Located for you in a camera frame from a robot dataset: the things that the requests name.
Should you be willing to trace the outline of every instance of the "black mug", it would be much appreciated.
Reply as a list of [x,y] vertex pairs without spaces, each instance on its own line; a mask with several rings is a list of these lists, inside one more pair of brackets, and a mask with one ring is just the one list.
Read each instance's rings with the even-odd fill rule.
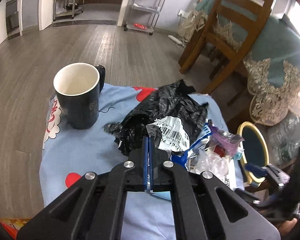
[[67,116],[75,129],[88,129],[99,116],[99,94],[105,82],[103,66],[73,63],[60,69],[53,79],[53,86]]

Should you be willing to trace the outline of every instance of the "teal tablecloth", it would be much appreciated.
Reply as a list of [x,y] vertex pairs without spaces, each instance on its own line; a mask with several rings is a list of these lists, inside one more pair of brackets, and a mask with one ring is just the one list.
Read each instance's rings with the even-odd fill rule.
[[[194,30],[204,27],[214,0],[202,0],[181,26],[190,40]],[[240,12],[251,20],[256,15],[222,0],[222,5]],[[218,15],[215,32],[234,49],[239,49],[247,31]],[[282,20],[270,16],[253,44],[244,64],[248,70],[248,90],[254,95],[250,114],[255,122],[274,125],[292,111],[300,117],[300,37]]]

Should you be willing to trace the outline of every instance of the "barcode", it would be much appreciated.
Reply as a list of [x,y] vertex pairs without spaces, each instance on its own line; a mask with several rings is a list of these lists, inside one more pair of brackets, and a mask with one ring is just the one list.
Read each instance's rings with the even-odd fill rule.
[[164,127],[162,129],[162,134],[165,136],[170,136],[176,141],[180,142],[184,147],[187,147],[186,141],[181,136],[181,133],[172,129],[169,129],[168,127]]
[[225,184],[230,187],[230,180],[228,179],[227,176],[225,176]]

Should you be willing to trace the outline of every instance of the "gold-rimmed mirror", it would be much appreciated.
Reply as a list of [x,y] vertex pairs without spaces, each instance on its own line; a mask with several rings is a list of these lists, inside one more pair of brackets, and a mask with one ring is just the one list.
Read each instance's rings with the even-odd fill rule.
[[269,152],[266,142],[259,129],[251,122],[242,123],[237,133],[244,138],[244,141],[240,143],[240,146],[244,148],[240,163],[247,178],[247,184],[258,187],[265,180],[265,177],[257,177],[252,172],[245,170],[244,167],[247,163],[260,167],[269,163]]

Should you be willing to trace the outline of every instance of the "red item on shelf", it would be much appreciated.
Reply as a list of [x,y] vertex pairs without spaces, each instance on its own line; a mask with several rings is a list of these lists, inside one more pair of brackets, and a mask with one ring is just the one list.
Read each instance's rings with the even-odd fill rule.
[[146,30],[146,29],[147,29],[146,26],[144,26],[144,25],[142,25],[142,24],[140,24],[140,23],[134,23],[133,26],[135,26],[135,27],[137,27],[137,28],[139,28],[139,29],[143,29],[143,30]]

